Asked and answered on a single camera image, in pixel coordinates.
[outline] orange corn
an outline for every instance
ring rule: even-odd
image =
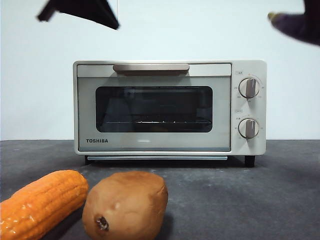
[[[82,206],[88,188],[74,170],[55,171],[26,185],[0,205],[0,239],[40,239]]]

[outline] oven handle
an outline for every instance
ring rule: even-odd
[[[115,64],[113,70],[117,73],[122,72],[144,72],[144,71],[161,71],[161,72],[183,72],[189,71],[189,64],[175,63],[175,64]]]

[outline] glass window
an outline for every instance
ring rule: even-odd
[[[95,107],[103,133],[207,133],[213,127],[209,86],[101,86]]]

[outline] toshiba logo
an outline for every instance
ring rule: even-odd
[[[108,139],[86,139],[87,143],[95,144],[95,143],[108,143]]]

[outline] oven foot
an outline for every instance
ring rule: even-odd
[[[247,168],[253,168],[255,166],[256,156],[244,156],[244,165]]]
[[[89,165],[89,164],[91,164],[91,163],[92,163],[92,161],[91,161],[91,160],[88,160],[88,156],[85,155],[85,156],[84,156],[84,165],[87,166],[87,165]]]

